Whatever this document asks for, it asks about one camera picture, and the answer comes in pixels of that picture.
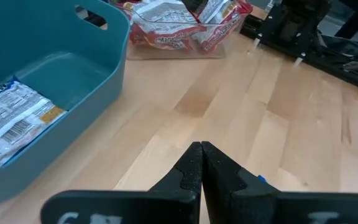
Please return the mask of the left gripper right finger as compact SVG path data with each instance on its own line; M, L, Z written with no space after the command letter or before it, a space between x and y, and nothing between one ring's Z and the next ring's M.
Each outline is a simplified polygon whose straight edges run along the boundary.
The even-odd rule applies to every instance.
M284 192L203 142L203 188L211 223L358 223L358 194Z

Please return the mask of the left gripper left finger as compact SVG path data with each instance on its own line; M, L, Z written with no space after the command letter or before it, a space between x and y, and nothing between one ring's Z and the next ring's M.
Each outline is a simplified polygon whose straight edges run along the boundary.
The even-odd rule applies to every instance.
M198 223L203 148L193 142L146 191L66 190L40 210L42 223Z

